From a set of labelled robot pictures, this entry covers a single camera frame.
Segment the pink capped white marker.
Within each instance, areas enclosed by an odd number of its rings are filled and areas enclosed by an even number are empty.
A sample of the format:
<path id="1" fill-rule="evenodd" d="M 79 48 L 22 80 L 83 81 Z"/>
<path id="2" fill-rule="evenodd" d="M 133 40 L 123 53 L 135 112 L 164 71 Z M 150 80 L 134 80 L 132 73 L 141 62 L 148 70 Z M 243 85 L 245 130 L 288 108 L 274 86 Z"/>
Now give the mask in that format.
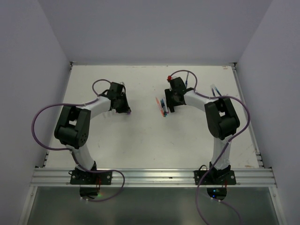
<path id="1" fill-rule="evenodd" d="M 168 108 L 167 101 L 166 101 L 165 97 L 164 97 L 164 104 L 165 104 L 166 113 L 168 114 L 169 113 L 169 108 Z"/>

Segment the blue ballpoint pen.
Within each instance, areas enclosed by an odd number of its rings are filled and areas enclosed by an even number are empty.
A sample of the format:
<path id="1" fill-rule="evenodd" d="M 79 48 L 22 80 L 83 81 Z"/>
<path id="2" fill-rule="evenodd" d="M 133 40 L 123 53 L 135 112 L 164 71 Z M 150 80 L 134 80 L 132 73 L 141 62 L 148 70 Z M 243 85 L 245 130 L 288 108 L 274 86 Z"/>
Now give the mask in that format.
<path id="1" fill-rule="evenodd" d="M 187 72 L 186 79 L 185 79 L 185 87 L 186 88 L 188 86 L 188 77 L 189 77 L 189 72 Z"/>

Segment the green gel pen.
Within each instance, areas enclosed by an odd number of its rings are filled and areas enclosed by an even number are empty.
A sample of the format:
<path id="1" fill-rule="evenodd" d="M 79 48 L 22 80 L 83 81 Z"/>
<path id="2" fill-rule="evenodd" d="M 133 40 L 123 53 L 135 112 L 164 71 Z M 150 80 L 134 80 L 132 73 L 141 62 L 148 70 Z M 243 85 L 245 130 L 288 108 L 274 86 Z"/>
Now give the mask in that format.
<path id="1" fill-rule="evenodd" d="M 160 103 L 161 103 L 161 108 L 162 108 L 162 111 L 163 111 L 164 117 L 166 117 L 167 115 L 165 115 L 165 112 L 164 112 L 164 108 L 163 108 L 163 105 L 162 105 L 162 99 L 160 100 Z"/>

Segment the orange clear pen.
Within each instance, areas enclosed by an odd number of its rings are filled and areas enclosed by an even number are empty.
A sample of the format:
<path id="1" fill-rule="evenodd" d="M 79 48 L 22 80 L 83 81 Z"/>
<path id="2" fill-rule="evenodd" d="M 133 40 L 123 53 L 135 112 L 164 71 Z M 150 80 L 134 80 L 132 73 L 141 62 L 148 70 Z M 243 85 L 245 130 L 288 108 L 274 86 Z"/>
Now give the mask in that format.
<path id="1" fill-rule="evenodd" d="M 162 116 L 164 117 L 165 114 L 164 114 L 164 111 L 163 111 L 163 109 L 162 109 L 162 107 L 161 107 L 161 103 L 160 103 L 160 101 L 159 101 L 159 99 L 158 99 L 157 97 L 155 97 L 155 99 L 156 99 L 156 103 L 157 103 L 157 105 L 158 105 L 159 111 L 160 111 L 160 113 L 162 114 Z"/>

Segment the dark blue gel pen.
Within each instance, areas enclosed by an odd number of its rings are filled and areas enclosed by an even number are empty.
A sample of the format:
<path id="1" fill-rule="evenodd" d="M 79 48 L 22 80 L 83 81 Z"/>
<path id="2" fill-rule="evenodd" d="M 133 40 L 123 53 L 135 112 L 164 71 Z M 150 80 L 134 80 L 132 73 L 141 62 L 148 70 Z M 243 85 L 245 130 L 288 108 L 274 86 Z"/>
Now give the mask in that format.
<path id="1" fill-rule="evenodd" d="M 210 89 L 211 89 L 212 95 L 215 97 L 215 96 L 216 96 L 216 94 L 215 94 L 215 85 L 212 84 L 212 85 L 210 86 Z"/>

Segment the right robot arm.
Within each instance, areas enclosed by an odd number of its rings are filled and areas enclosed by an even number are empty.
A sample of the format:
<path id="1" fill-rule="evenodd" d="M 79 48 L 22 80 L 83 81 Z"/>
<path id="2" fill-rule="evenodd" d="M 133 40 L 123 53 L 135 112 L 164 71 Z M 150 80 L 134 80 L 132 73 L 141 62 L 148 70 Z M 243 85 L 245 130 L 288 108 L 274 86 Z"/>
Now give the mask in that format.
<path id="1" fill-rule="evenodd" d="M 175 107 L 188 105 L 205 112 L 210 134 L 214 137 L 213 156 L 210 166 L 209 179 L 214 184 L 219 184 L 225 179 L 225 169 L 230 168 L 229 151 L 231 144 L 229 139 L 236 134 L 240 126 L 240 120 L 228 97 L 203 97 L 193 88 L 187 88 L 180 77 L 169 76 L 167 81 L 170 88 L 165 90 L 166 106 L 169 112 L 175 112 Z"/>

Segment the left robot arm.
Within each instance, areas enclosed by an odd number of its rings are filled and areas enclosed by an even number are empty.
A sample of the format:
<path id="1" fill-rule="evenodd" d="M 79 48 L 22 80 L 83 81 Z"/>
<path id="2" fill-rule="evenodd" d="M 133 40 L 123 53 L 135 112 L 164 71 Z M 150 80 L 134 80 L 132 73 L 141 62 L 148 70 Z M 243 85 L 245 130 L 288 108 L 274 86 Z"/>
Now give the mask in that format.
<path id="1" fill-rule="evenodd" d="M 87 146 L 90 122 L 109 111 L 131 113 L 123 83 L 112 82 L 110 88 L 98 94 L 92 102 L 64 104 L 54 130 L 54 137 L 70 152 L 76 168 L 82 171 L 81 179 L 87 184 L 94 183 L 98 177 L 95 161 Z"/>

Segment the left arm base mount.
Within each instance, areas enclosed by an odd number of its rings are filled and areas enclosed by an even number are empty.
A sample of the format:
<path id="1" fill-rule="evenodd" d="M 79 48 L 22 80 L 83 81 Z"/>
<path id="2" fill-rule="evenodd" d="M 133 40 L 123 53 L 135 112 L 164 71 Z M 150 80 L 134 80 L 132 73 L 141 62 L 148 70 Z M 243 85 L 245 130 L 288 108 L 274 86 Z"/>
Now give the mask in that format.
<path id="1" fill-rule="evenodd" d="M 80 185 L 79 194 L 82 198 L 95 199 L 101 185 L 111 185 L 112 172 L 90 173 L 75 168 L 68 172 L 71 185 Z"/>

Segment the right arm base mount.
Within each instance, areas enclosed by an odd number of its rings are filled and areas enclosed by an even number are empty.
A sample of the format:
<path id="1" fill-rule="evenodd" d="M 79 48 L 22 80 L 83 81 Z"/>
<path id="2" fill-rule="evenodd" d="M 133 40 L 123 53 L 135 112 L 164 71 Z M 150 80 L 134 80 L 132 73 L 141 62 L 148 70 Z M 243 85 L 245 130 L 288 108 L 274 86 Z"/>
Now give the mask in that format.
<path id="1" fill-rule="evenodd" d="M 235 173 L 231 169 L 231 166 L 227 166 L 225 169 L 217 170 L 212 168 L 212 170 L 204 177 L 201 185 L 214 185 L 220 187 L 208 187 L 207 193 L 210 197 L 217 200 L 224 200 L 227 196 L 227 186 L 236 185 Z"/>

